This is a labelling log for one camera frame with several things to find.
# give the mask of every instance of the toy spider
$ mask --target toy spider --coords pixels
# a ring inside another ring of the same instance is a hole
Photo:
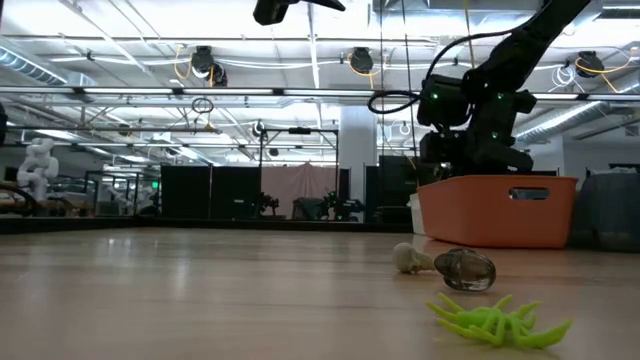
[[[518,311],[504,313],[502,308],[511,301],[513,298],[511,295],[504,297],[493,307],[479,307],[472,311],[465,311],[442,293],[438,296],[454,311],[450,313],[427,302],[429,309],[442,316],[441,319],[437,319],[440,325],[465,338],[486,341],[494,346],[503,345],[507,330],[511,330],[516,344],[531,348],[546,348],[562,341],[572,324],[571,320],[567,320],[551,330],[530,333],[535,325],[535,313],[532,313],[528,320],[525,318],[540,305],[538,301],[523,305]]]

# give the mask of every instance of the bone toy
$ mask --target bone toy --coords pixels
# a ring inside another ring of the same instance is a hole
[[[467,339],[485,341],[494,346],[505,343],[507,331],[512,334],[513,341],[524,347],[543,349],[562,341],[572,321],[567,320],[562,325],[541,333],[531,333],[536,317],[533,309],[540,305],[539,301],[523,305],[511,313],[502,312],[502,307],[508,304],[512,296],[508,295],[491,308],[479,307],[472,311],[465,311],[444,294],[438,294],[440,299],[453,310],[447,312],[433,303],[427,302],[427,307],[442,316],[438,323],[450,331],[460,334]]]
[[[401,273],[417,274],[420,271],[436,269],[429,255],[416,251],[407,243],[398,244],[393,248],[392,261]]]

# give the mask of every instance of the ceiling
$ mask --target ceiling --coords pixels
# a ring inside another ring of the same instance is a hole
[[[382,25],[379,11],[371,11],[377,1],[345,0],[344,13],[314,6],[310,13],[305,3],[291,6],[285,20],[278,25],[262,27],[252,17],[255,1],[235,0],[80,0],[77,6],[83,15],[69,10],[61,1],[54,0],[5,0],[1,35],[25,54],[33,55],[39,63],[48,69],[64,73],[81,73],[101,87],[207,87],[207,81],[191,75],[181,79],[174,68],[177,64],[179,74],[187,72],[188,57],[196,45],[209,45],[213,55],[225,68],[229,88],[305,88],[305,89],[409,89],[419,90],[426,68],[443,46],[453,39],[467,33],[466,20],[461,4],[458,7],[437,8],[434,1],[431,9],[422,1],[407,1],[408,15],[405,22],[398,16],[397,1],[388,3],[388,12],[383,11]],[[486,4],[495,1],[472,1],[470,11],[470,30],[473,33],[512,28],[533,14],[538,1],[508,1],[502,5],[486,8]],[[617,19],[604,19],[591,16],[581,23],[566,29],[545,53],[524,88],[532,92],[610,92],[606,82],[600,76],[585,79],[558,74],[558,66],[567,60],[573,61],[580,51],[596,51],[607,68],[617,68],[625,64],[624,69],[611,73],[608,79],[617,79],[638,71],[640,56],[632,53],[632,47],[640,42],[640,20],[631,16]],[[315,42],[310,40],[311,26],[315,33]],[[405,46],[405,29],[407,43]],[[105,39],[105,34],[115,39]],[[473,62],[486,60],[501,39],[485,39],[454,48],[441,60],[442,67],[437,73],[461,77]],[[371,79],[352,71],[345,60],[354,47],[368,47],[371,57],[378,64],[377,74]],[[385,62],[385,70],[379,65]],[[566,81],[566,86],[558,86],[557,77]],[[0,67],[1,85],[42,84],[7,67]],[[137,107],[121,106],[126,98],[105,95],[95,99],[113,104],[102,112],[104,107],[89,106],[82,115],[80,106],[67,98],[43,97],[25,94],[21,97],[27,104],[45,107],[61,117],[45,116],[33,111],[25,103],[16,103],[7,99],[12,117],[17,123],[51,126],[60,124],[69,126],[81,119],[91,126],[114,127],[129,123],[133,127],[164,127],[177,129],[194,126],[198,115],[188,112],[192,97],[167,100],[162,106]],[[134,97],[134,100],[162,100],[159,97]],[[183,132],[171,132],[169,141],[187,144],[252,144],[257,139],[251,129],[258,120],[269,128],[289,128],[302,126],[309,128],[337,129],[341,119],[342,101],[324,101],[318,99],[269,99],[252,98],[249,104],[244,97],[212,98],[217,109],[210,115],[200,116],[197,126],[210,122],[223,131],[221,135]],[[569,108],[571,103],[540,104],[531,114],[518,117],[516,126],[526,124],[541,114],[556,108]],[[634,103],[626,107],[637,106]],[[395,148],[410,147],[412,134],[407,134],[412,111],[410,109],[386,116],[388,144],[379,136],[379,145],[391,145]],[[573,131],[579,133],[601,126],[600,122],[591,122],[588,126]],[[430,131],[416,124],[415,135],[419,139]],[[145,143],[153,137],[152,133],[134,133],[123,137],[117,133],[94,131],[80,134],[83,139],[97,142]],[[602,141],[617,141],[615,133],[600,137]],[[331,162],[335,152],[330,148],[332,139],[324,139],[317,134],[310,136],[281,134],[273,145],[323,145],[327,149],[293,149],[281,151],[277,161]],[[101,148],[112,153],[115,149]],[[138,156],[153,160],[165,159],[159,149],[145,148],[146,154],[136,151]],[[257,150],[239,152],[230,149],[199,149],[197,158],[179,156],[168,161],[202,161],[203,158],[215,163],[235,163],[239,165],[255,164],[250,157]]]

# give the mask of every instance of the green plastic spider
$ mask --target green plastic spider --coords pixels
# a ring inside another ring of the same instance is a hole
[[[532,311],[540,305],[538,301],[523,305],[518,311],[504,313],[502,308],[511,301],[513,298],[511,295],[504,297],[493,307],[479,307],[472,311],[465,311],[442,293],[438,296],[454,311],[450,313],[427,302],[429,309],[442,317],[437,319],[440,325],[465,338],[486,341],[494,346],[502,346],[505,343],[507,330],[511,330],[516,344],[531,348],[546,348],[562,341],[572,324],[571,320],[567,320],[556,328],[532,334],[530,330],[536,322],[535,313]]]

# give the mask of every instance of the black partition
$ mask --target black partition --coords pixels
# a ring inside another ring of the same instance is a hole
[[[252,167],[214,167],[211,172],[211,218],[216,220],[252,219],[260,201],[260,169]]]
[[[163,166],[162,216],[175,219],[209,219],[211,168]]]

